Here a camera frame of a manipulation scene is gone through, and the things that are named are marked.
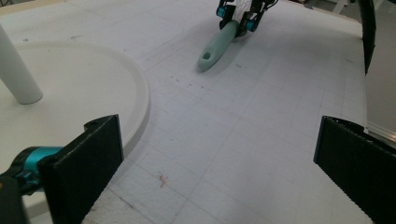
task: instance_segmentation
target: white circular platform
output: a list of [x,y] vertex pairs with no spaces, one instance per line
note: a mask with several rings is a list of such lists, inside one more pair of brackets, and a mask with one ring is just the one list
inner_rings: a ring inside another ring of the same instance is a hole
[[[93,119],[119,114],[126,157],[149,119],[149,85],[131,59],[79,42],[17,46],[44,97],[19,105],[0,81],[0,174],[27,147],[65,146]],[[30,217],[48,208],[44,193],[25,196]]]

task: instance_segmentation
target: light green foam object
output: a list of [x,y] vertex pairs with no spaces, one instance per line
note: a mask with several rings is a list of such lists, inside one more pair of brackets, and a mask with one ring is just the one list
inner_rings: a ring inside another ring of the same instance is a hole
[[224,54],[225,50],[235,38],[239,22],[228,22],[221,31],[206,45],[198,59],[198,68],[206,70],[213,66]]

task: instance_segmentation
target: black panel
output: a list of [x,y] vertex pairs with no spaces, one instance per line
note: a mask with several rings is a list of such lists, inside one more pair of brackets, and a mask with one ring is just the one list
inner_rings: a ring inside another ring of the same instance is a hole
[[0,199],[0,223],[29,223],[16,179],[9,176],[0,176]]
[[314,162],[376,224],[396,223],[396,150],[355,123],[323,117]]
[[84,127],[85,133],[38,163],[55,224],[80,223],[123,160],[118,116]]

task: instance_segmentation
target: white table surface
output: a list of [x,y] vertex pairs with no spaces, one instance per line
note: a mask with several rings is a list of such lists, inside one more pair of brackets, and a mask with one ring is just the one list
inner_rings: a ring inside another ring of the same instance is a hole
[[370,223],[313,163],[322,115],[366,124],[361,25],[280,1],[199,73],[217,4],[67,0],[0,17],[14,43],[89,42],[146,72],[148,127],[84,223]]

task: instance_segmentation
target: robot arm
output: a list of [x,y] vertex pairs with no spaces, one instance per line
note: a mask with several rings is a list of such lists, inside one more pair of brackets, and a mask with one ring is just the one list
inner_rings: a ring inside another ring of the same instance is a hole
[[[243,36],[247,31],[255,32],[262,19],[262,15],[270,7],[273,7],[278,0],[252,0],[249,11],[245,11],[239,22],[239,29],[235,37]],[[216,14],[223,18],[219,27],[222,29],[229,21],[233,19],[236,6],[230,5],[234,0],[220,0]]]

